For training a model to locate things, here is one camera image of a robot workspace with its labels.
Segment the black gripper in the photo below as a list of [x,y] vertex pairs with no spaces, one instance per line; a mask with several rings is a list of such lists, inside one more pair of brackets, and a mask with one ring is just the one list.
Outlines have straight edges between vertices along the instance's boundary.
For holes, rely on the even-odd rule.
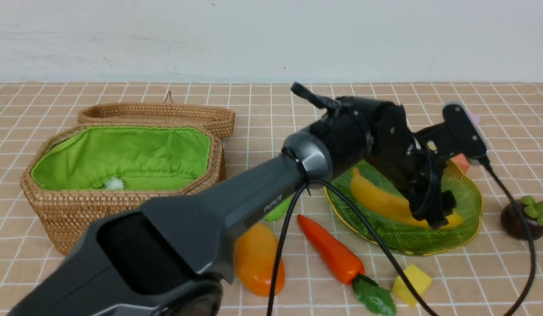
[[446,163],[438,164],[429,149],[410,149],[403,155],[395,151],[368,158],[371,166],[385,176],[409,203],[414,219],[426,220],[430,228],[452,229],[456,199],[450,190],[442,190]]

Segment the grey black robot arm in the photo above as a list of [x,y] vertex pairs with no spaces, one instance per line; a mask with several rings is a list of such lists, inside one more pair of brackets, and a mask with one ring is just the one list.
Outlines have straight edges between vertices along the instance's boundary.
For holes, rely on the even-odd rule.
[[444,123],[411,132],[404,107],[361,97],[291,91],[322,118],[290,135],[279,156],[203,192],[155,197],[138,209],[93,222],[61,266],[11,316],[215,316],[221,280],[232,281],[236,240],[273,208],[326,185],[364,158],[410,202],[412,218],[431,228],[447,223],[455,203],[442,191],[443,170],[460,153]]

